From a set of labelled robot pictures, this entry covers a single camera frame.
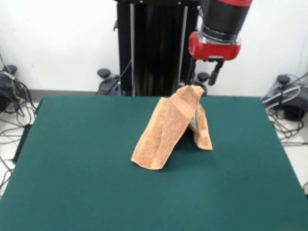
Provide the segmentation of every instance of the floor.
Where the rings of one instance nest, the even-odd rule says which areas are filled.
[[[23,125],[27,124],[30,121],[30,116],[26,110],[24,110],[25,117],[19,118],[19,122]],[[32,112],[30,112],[31,115],[31,121],[34,121],[34,115]],[[16,125],[10,124],[10,123],[18,124],[18,121],[16,120],[16,115],[9,115],[9,114],[1,114],[0,115],[0,129],[7,130],[12,129],[5,132],[5,134],[0,133],[0,155],[2,159],[4,160],[5,164],[9,169],[14,169],[14,164],[12,163],[12,159],[15,155],[17,145],[19,143],[19,139],[23,133],[22,128],[17,128]],[[290,121],[281,121],[286,127],[288,128],[296,128],[297,123],[296,122],[290,122]],[[303,142],[308,141],[308,115],[304,117],[304,123],[305,127],[302,129],[298,135],[291,138],[289,141],[295,141],[295,142]],[[284,148],[290,162],[292,164],[292,167],[296,173],[296,176],[298,178],[298,181],[300,185],[303,187],[305,184],[308,183],[308,145],[305,146],[299,146],[299,147],[285,147]],[[6,181],[10,177],[10,171],[6,168],[6,166],[3,163],[0,163],[0,180],[3,179],[4,175]],[[0,189],[0,199],[1,196],[4,194],[5,188],[7,183]],[[308,185],[306,185],[305,193],[308,194]]]

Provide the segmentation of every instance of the white cable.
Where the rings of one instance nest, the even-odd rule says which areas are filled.
[[[281,96],[282,94],[286,94],[286,93],[289,93],[291,91],[298,90],[300,88],[302,88],[302,87],[299,86],[299,85],[296,85],[295,87],[292,87],[292,88],[288,88],[288,89],[284,90],[283,92],[279,92],[279,93],[273,95],[272,97],[269,97],[268,99],[263,100],[262,103],[267,103],[267,102],[269,102],[269,101],[271,101],[271,100]]]
[[[299,94],[300,94],[300,92],[301,92],[301,89],[302,89],[302,88],[299,88],[298,91],[297,91],[297,93],[294,94],[294,96],[292,96],[292,97],[290,97],[290,98],[288,98],[288,99],[282,100],[281,102],[277,102],[277,103],[271,104],[270,106],[266,107],[266,110],[269,110],[269,109],[271,109],[271,108],[273,108],[273,107],[275,107],[275,106],[277,106],[277,105],[279,105],[279,104],[281,104],[281,103],[286,103],[286,102],[289,102],[289,101],[295,99],[297,96],[299,96]]]
[[[4,75],[6,75],[7,77],[9,77],[11,80],[15,80],[16,78],[15,78],[15,76],[13,76],[12,74],[10,74],[10,73],[7,73],[6,71],[1,71],[1,74],[4,74]]]

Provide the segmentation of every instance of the black cable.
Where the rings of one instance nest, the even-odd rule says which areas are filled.
[[[304,127],[304,122],[303,120],[300,118],[301,117],[301,108],[299,108],[299,116],[298,116],[298,126],[295,129],[288,129],[286,128],[283,124],[281,124],[278,119],[283,119],[283,118],[279,118],[279,112],[281,109],[281,104],[282,104],[282,96],[280,98],[279,104],[276,107],[276,111],[274,114],[271,114],[270,112],[268,112],[269,117],[271,117],[274,121],[271,121],[273,124],[273,127],[275,128],[275,130],[277,132],[280,132],[284,135],[283,138],[280,139],[280,141],[283,141],[285,139],[289,139],[295,135],[297,135],[300,130]]]
[[[13,108],[15,109],[14,111],[8,111],[7,109],[10,107],[10,105],[13,103]],[[3,110],[4,113],[7,113],[7,114],[14,114],[17,112],[16,110],[16,106],[15,106],[15,103],[14,102],[10,102],[7,107]]]
[[[32,116],[31,116],[31,113],[30,113],[30,111],[29,111],[29,109],[28,109],[28,107],[25,105],[25,108],[26,108],[26,110],[27,110],[27,112],[28,112],[28,114],[29,114],[29,118],[30,118],[30,120],[29,120],[29,122],[28,122],[28,124],[27,125],[30,125],[31,124],[31,121],[32,121]]]
[[[3,160],[3,161],[12,161],[12,160],[14,160],[14,159],[6,159],[6,160]]]
[[[281,90],[281,96],[279,98],[279,103],[277,105],[277,110],[275,111],[276,118],[274,118],[274,122],[272,122],[274,127],[275,127],[275,124],[277,123],[277,120],[278,120],[278,117],[279,117],[279,113],[278,112],[281,109],[281,104],[282,104],[282,100],[283,100],[283,89],[280,89],[280,90]]]
[[[18,124],[23,128],[24,125],[19,121],[18,116],[19,116],[19,113],[17,112],[17,113],[16,113],[16,120],[17,120]]]
[[[0,161],[4,164],[4,166],[5,166],[8,170],[10,170],[10,168],[6,165],[6,163],[5,163],[4,160],[2,159],[1,155],[0,155]]]
[[[2,132],[0,132],[0,135],[2,135],[3,133],[7,132],[7,131],[13,131],[13,130],[17,130],[17,129],[20,129],[20,128],[23,128],[23,127],[18,127],[18,128],[9,128],[9,129],[6,129]]]
[[[5,122],[5,123],[12,124],[12,125],[15,125],[15,126],[17,126],[17,127],[20,127],[20,125],[15,124],[15,123],[12,123],[12,122],[10,122],[10,121],[7,121],[7,120],[1,119],[1,118],[0,118],[0,120],[3,121],[3,122]]]
[[[0,135],[0,136],[6,136],[6,137],[22,137],[22,135]]]
[[[129,63],[127,64],[126,68],[124,69],[124,71],[122,72],[122,74],[120,75],[119,79],[112,85],[112,87],[108,90],[108,92],[106,93],[106,95],[109,94],[109,92],[112,90],[112,88],[120,81],[120,79],[122,78],[122,76],[126,73],[126,71],[128,70],[129,66],[131,65],[131,60],[129,61]],[[95,95],[98,94],[98,92],[100,91],[101,89],[101,86],[104,82],[101,82],[99,87],[98,87],[98,90],[97,92],[95,93]]]
[[[1,188],[10,180],[11,175],[12,175],[12,173],[13,173],[13,170],[14,170],[14,169],[8,169],[8,170],[4,173],[4,177],[3,177],[2,182],[1,182],[1,184],[0,184],[0,190],[1,190]],[[11,175],[5,180],[6,174],[8,174],[9,172],[11,173]]]
[[[16,143],[16,142],[18,142],[18,141],[20,141],[20,139],[19,139],[19,140],[13,140],[13,141],[10,141],[10,142],[4,142],[4,143],[1,143],[1,142],[0,142],[0,145],[6,145],[6,144],[10,144],[10,143]]]
[[[13,99],[11,96],[9,96],[5,91],[0,90],[0,95],[3,95],[4,97],[8,98],[10,101],[14,103],[19,103],[17,99]]]
[[[185,79],[185,85],[190,85],[191,82],[193,81],[195,68],[196,68],[196,60],[191,57],[188,74]]]
[[[23,117],[23,118],[25,117],[25,114],[24,114],[24,112],[21,110],[21,107],[20,107],[20,106],[18,107],[16,113],[17,113],[18,115],[20,115],[21,117]]]
[[[8,68],[8,66],[5,64],[5,62],[4,62],[3,58],[2,58],[1,50],[0,50],[0,60],[1,60],[2,64],[3,64],[3,66],[5,67],[5,69],[8,71],[8,73],[11,74],[11,70]]]
[[[18,80],[15,80],[15,82],[17,82],[17,83],[19,83],[19,84],[21,84],[21,85],[23,86],[23,88],[24,88],[25,91],[26,91],[26,98],[25,98],[25,100],[27,100],[27,98],[28,98],[28,100],[30,101],[31,106],[34,107],[34,108],[36,109],[36,107],[34,106],[34,104],[33,104],[33,102],[32,102],[32,98],[31,98],[29,89],[26,87],[26,85],[25,85],[24,83],[18,81]]]
[[[33,112],[33,115],[34,115],[34,118],[35,118],[35,109],[33,107],[27,107],[27,108],[30,109]]]
[[[289,83],[288,86],[290,86],[290,85],[292,85],[292,84],[294,84],[294,83],[300,81],[301,79],[303,79],[303,78],[305,78],[305,77],[307,77],[307,76],[308,76],[308,72],[305,73],[305,74],[303,74],[301,77],[299,77],[298,79],[294,80],[293,82]]]

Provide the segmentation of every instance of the cable bundle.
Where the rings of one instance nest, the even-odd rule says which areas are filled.
[[[262,98],[262,103],[264,103],[269,119],[272,122],[275,130],[277,133],[282,135],[280,139],[283,146],[302,146],[307,145],[308,142],[289,142],[286,141],[291,137],[296,136],[301,129],[304,127],[304,121],[302,119],[302,108],[293,108],[292,111],[297,113],[298,110],[298,117],[294,118],[297,121],[297,127],[294,129],[289,129],[281,123],[281,120],[286,119],[285,117],[281,117],[281,111],[286,110],[286,107],[283,105],[286,102],[289,102],[295,99],[300,93],[303,88],[308,88],[308,85],[298,85],[297,82],[300,82],[303,78],[307,77],[308,73],[304,74],[301,77],[296,77],[296,80],[292,81],[291,83],[287,84],[284,88],[274,88],[278,81],[271,87],[270,91]]]
[[[0,127],[0,137],[6,137],[10,140],[8,142],[0,142],[0,145],[15,143],[17,147],[17,142],[20,141],[21,135],[10,135],[7,132],[15,131],[31,124],[36,108],[32,102],[28,88],[13,76],[11,70],[12,66],[5,66],[3,71],[0,71],[0,114],[10,114],[16,118],[16,122],[0,118],[0,121],[12,126],[5,130]],[[0,153],[0,164],[3,164],[7,168],[0,183],[0,199],[4,192],[3,186],[9,181],[13,172],[13,168],[7,165],[7,161],[12,160],[4,160]]]

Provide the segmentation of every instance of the folded towel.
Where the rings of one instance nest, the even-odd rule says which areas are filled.
[[[203,93],[199,86],[184,86],[170,98],[161,98],[137,143],[132,162],[147,169],[163,168],[194,118],[195,123],[190,125],[194,131],[194,141],[199,148],[212,150],[205,112],[199,104]]]

